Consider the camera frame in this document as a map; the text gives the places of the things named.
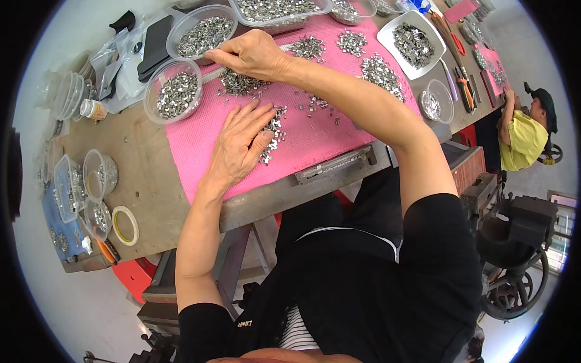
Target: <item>orange scissors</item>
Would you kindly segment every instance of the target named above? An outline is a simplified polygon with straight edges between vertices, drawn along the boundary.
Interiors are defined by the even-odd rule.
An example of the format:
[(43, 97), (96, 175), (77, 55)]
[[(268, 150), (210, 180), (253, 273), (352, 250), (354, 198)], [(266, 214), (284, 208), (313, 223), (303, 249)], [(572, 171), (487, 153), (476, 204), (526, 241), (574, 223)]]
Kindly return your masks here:
[(430, 10), (428, 12), (430, 14), (432, 14), (434, 19), (438, 19), (438, 21), (440, 21), (444, 25), (444, 27), (446, 29), (448, 29), (448, 31), (450, 32), (450, 36), (452, 37), (452, 40), (454, 40), (454, 44), (456, 44), (456, 48), (458, 49), (458, 53), (460, 53), (463, 56), (466, 55), (466, 49), (464, 49), (464, 45), (462, 44), (460, 39), (456, 36), (456, 34), (452, 33), (450, 26), (448, 26), (448, 22), (445, 21), (444, 19), (442, 19), (442, 17), (439, 16), (438, 13), (434, 12), (433, 10)]

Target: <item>hand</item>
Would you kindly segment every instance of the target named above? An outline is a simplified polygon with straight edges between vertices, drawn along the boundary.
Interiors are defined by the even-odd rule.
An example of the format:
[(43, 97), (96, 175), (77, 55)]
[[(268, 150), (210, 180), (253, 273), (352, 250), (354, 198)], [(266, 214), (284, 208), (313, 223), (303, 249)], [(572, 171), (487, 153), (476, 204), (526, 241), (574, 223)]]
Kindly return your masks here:
[(270, 82), (278, 81), (281, 74), (288, 71), (292, 60), (270, 35), (258, 29), (223, 42), (219, 49), (204, 53), (204, 58), (232, 68), (236, 73)]
[(504, 87), (504, 96), (506, 97), (507, 102), (514, 102), (515, 100), (514, 91), (510, 87)]
[(214, 144), (210, 166), (200, 180), (202, 186), (222, 195), (255, 168), (260, 154), (274, 137), (272, 131), (262, 129), (276, 113), (272, 103), (256, 108), (258, 104), (256, 99), (228, 113)]

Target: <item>masking tape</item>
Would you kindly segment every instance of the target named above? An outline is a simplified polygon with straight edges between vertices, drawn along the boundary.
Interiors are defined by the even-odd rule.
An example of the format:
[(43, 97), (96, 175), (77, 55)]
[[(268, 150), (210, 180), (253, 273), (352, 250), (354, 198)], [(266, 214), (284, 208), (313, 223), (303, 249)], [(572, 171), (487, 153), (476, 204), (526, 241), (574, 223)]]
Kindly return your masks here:
[[(133, 240), (128, 240), (121, 234), (121, 232), (119, 232), (119, 227), (117, 226), (117, 214), (119, 212), (123, 212), (129, 217), (129, 220), (133, 225)], [(135, 220), (135, 216), (129, 208), (125, 206), (118, 206), (113, 209), (113, 230), (115, 231), (117, 238), (119, 238), (119, 240), (126, 246), (133, 246), (139, 240), (139, 227), (137, 227), (137, 220)]]

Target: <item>red stool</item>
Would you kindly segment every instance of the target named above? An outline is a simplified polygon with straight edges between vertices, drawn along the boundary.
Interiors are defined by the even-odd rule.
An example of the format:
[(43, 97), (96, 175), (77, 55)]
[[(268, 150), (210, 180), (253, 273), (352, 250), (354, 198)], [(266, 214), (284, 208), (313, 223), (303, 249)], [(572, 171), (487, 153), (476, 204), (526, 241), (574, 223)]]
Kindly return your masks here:
[(151, 285), (157, 266), (142, 257), (111, 266), (117, 279), (129, 290), (137, 301), (145, 304), (141, 294)]

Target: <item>workbench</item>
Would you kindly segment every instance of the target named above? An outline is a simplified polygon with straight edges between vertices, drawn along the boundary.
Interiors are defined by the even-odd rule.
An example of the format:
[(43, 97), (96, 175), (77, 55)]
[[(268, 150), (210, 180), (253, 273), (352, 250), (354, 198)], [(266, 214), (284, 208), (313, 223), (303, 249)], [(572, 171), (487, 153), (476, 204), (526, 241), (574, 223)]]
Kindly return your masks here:
[[(442, 0), (435, 0), (434, 3), (441, 10), (447, 9)], [(392, 18), (394, 16), (375, 16), (374, 22), (381, 28)], [(455, 24), (451, 28), (467, 50), (463, 57), (464, 65), (467, 73), (475, 77), (476, 84), (472, 86), (478, 89), (482, 103), (478, 104), (474, 114), (467, 114), (461, 99), (454, 102), (454, 119), (449, 125), (425, 118), (440, 143), (449, 140), (453, 134), (494, 110), (488, 100), (471, 47), (464, 41)], [(449, 50), (443, 58), (453, 74), (456, 62)], [(448, 86), (444, 69), (437, 64), (425, 76), (409, 81), (416, 98), (432, 79), (440, 80)], [(190, 204), (183, 191), (164, 126), (150, 121), (141, 104), (119, 114), (110, 114), (98, 124), (87, 119), (71, 123), (68, 136), (60, 141), (64, 152), (80, 164), (90, 149), (98, 149), (117, 163), (119, 181), (114, 191), (105, 197), (105, 204), (111, 211), (117, 206), (128, 207), (139, 226), (139, 241), (131, 247), (122, 244), (113, 231), (109, 234), (109, 240), (123, 261), (177, 247)], [(299, 185), (295, 176), (289, 175), (275, 183), (226, 200), (220, 215), (220, 232), (230, 231), (295, 207), (392, 165), (393, 155), (390, 158), (385, 144), (375, 141), (372, 147), (376, 157), (374, 165), (359, 163), (305, 185)], [(121, 231), (132, 231), (128, 220), (122, 220), (121, 216), (119, 218)], [(92, 271), (108, 267), (109, 264), (101, 256), (94, 241), (93, 251), (90, 256), (81, 254), (77, 263), (63, 263), (65, 270)]]

